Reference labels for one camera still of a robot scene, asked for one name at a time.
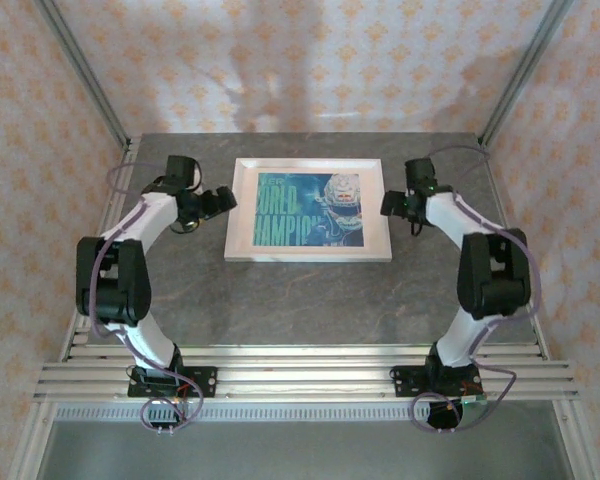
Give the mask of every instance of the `glass panel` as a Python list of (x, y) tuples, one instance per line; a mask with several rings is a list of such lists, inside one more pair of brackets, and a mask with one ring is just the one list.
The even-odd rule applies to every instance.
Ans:
[[(475, 415), (481, 407), (474, 408)], [(551, 403), (510, 402), (480, 427), (449, 435), (426, 434), (404, 421), (203, 421), (173, 437), (139, 423), (56, 422), (38, 478), (546, 480), (572, 474)]]

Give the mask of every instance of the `orange floral pattern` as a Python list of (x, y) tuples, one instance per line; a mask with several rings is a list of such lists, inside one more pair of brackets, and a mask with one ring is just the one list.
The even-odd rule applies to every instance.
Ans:
[(0, 479), (73, 312), (75, 245), (119, 148), (29, 0), (0, 0)]
[(139, 135), (479, 132), (551, 1), (57, 3)]
[(572, 7), (492, 151), (542, 267), (550, 348), (577, 362), (600, 451), (600, 1)]

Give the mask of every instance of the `gray marble surface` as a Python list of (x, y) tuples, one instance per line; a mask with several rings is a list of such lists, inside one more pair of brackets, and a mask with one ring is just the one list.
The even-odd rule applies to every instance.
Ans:
[[(404, 161), (450, 144), (475, 145), (472, 134), (231, 133), (145, 135), (138, 162), (166, 165), (168, 155), (200, 161), (207, 188), (231, 186), (238, 157), (380, 158), (385, 189), (404, 190)], [(487, 218), (500, 220), (486, 168), (471, 151), (434, 157), (441, 183), (456, 187)], [(155, 170), (135, 168), (130, 189)], [(124, 212), (132, 207), (125, 203)], [(390, 263), (294, 264), (225, 262), (228, 215), (190, 235), (165, 231), (147, 255), (151, 310), (179, 345), (431, 343), (457, 309), (459, 252), (440, 231), (413, 238), (389, 219)], [(505, 325), (490, 342), (533, 342), (528, 322)]]

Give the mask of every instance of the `white picture frame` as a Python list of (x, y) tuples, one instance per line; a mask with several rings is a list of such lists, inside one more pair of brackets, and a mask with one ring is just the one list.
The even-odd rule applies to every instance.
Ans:
[[(361, 229), (363, 246), (254, 245), (258, 179), (261, 173), (348, 174), (347, 178), (355, 177), (356, 182), (359, 179), (359, 217), (362, 218), (363, 225)], [(380, 215), (385, 191), (382, 164), (379, 159), (238, 158), (232, 188), (238, 206), (229, 213), (224, 254), (227, 261), (388, 262), (391, 260), (389, 223), (387, 217)]]

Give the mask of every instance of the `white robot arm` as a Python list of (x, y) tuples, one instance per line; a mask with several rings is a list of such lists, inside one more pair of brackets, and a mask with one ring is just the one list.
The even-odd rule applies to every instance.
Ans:
[[(147, 396), (175, 396), (182, 385), (177, 376), (191, 378), (182, 364), (178, 347), (160, 330), (149, 311), (151, 286), (145, 254), (160, 233), (176, 223), (184, 232), (193, 231), (202, 220), (208, 220), (236, 206), (227, 187), (216, 194), (193, 187), (200, 175), (194, 159), (170, 156), (166, 175), (144, 189), (140, 202), (114, 228), (101, 237), (85, 237), (78, 243), (76, 267), (76, 305), (89, 315), (89, 301), (95, 295), (98, 324), (115, 333), (129, 348), (136, 366), (130, 374), (132, 391)], [(98, 264), (98, 255), (106, 249)], [(117, 267), (117, 278), (105, 276)], [(91, 292), (91, 276), (97, 271), (96, 291)]]
[[(447, 333), (433, 344), (424, 366), (392, 369), (396, 394), (412, 398), (425, 393), (457, 398), (468, 395), (468, 390), (481, 394), (474, 354), (502, 319), (527, 305), (531, 296), (529, 262), (518, 246), (526, 245), (526, 237), (519, 229), (488, 222), (450, 186), (438, 185), (430, 158), (409, 160), (405, 167), (407, 192), (387, 192), (381, 214), (406, 218), (415, 236), (424, 225), (438, 227), (460, 248), (460, 308)], [(449, 429), (459, 422), (453, 415), (442, 417), (437, 425), (430, 418), (430, 425)]]

